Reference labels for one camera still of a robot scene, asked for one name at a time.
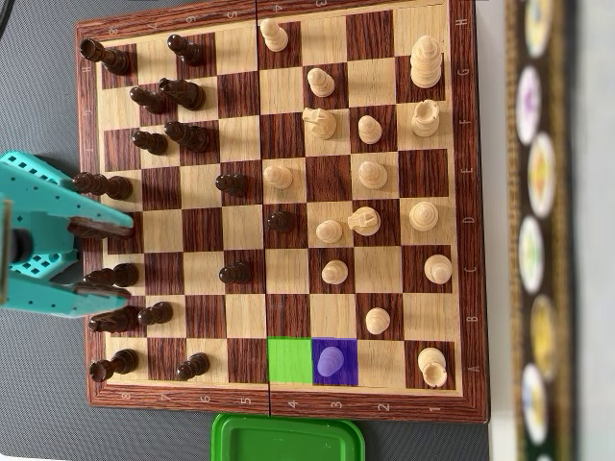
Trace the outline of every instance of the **white circle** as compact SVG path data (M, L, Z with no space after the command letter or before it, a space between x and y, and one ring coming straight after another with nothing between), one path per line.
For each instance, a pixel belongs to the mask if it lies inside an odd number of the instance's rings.
M542 87L535 67L528 65L517 87L517 134L524 146L529 146L538 131L542 110Z
M551 138L539 133L531 143L528 161L529 203L534 214L545 218L555 198L555 152Z
M519 229L519 272L530 294L540 288L545 269L545 250L538 221L526 216Z

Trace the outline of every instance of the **dark pawn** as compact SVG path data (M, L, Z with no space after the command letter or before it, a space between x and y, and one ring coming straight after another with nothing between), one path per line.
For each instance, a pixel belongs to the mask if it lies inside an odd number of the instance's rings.
M194 66L203 63L203 48L201 45L192 43L177 34L170 36L166 40L166 44L186 64Z
M160 79L158 90L160 94L188 110L196 110L205 102L205 91L186 80Z
M173 307L170 303L155 303L138 313L138 322L141 325L165 324L173 317Z
M290 232L294 226L294 216L288 211L276 211L267 218L267 227L276 232Z
M218 276L223 283L248 283L252 280L252 267L247 262L235 262L224 266Z
M147 149L147 152L155 156L164 154L169 146L162 134L147 132L134 133L133 144L139 149Z
M154 91L135 86L131 89L131 99L150 113L163 113L166 110L164 98Z
M209 135L206 128L180 122L166 122L164 132L179 145L191 152L205 152L208 148Z
M89 61L102 61L111 74L126 75L131 69L128 54L115 49L106 50L100 42L92 38L86 38L81 42L80 51L81 56Z
M89 375L96 382L103 382L113 376L114 373L125 375L133 372L138 367L138 355L132 349L124 349L116 352L108 360L99 360L89 366Z
M243 197L248 190L248 179L243 175L220 175L215 179L215 186L234 197Z
M202 353L197 352L188 358L186 362L177 369L177 379L188 381L195 376L200 376L209 369L209 359Z

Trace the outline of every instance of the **chessboard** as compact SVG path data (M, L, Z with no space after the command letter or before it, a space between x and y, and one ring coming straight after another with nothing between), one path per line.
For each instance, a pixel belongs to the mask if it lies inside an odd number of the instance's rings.
M273 18L288 44L270 51L258 25ZM93 405L190 409L328 418L486 422L489 418L476 20L473 1L246 0L106 17L76 25L76 81L82 171L130 179L127 201L103 203L130 214L128 239L85 240L84 271L131 262L137 308L168 302L172 320L124 333L86 328L86 364L123 349L136 370L103 383L88 379ZM166 46L171 34L202 44L205 63L185 65ZM419 37L441 46L442 77L429 89L409 78ZM118 77L79 52L84 38L128 53ZM318 98L307 74L320 67L335 91ZM196 111L172 106L153 115L129 97L133 86L160 78L200 85ZM433 100L440 127L418 137L416 105ZM304 108L336 120L331 139L304 126ZM375 144L361 142L358 119L382 126ZM135 131L163 133L167 121L205 127L208 149L194 154L169 140L162 156L139 150ZM364 161L384 166L388 181L368 189ZM263 180L268 166L292 172L284 190ZM220 174L248 178L244 197L221 193ZM435 228L419 232L408 214L420 202L438 211ZM371 236L345 224L358 208L381 217ZM295 229L267 228L267 216L292 213ZM343 226L333 244L317 238L325 220ZM431 282L426 260L444 255L450 280ZM345 262L349 275L326 284L323 267ZM226 264L249 261L252 281L224 284ZM390 327L372 334L365 316L383 308ZM323 377L325 348L343 365ZM417 358L437 348L446 382L431 388ZM209 370L175 380L187 357L203 352Z

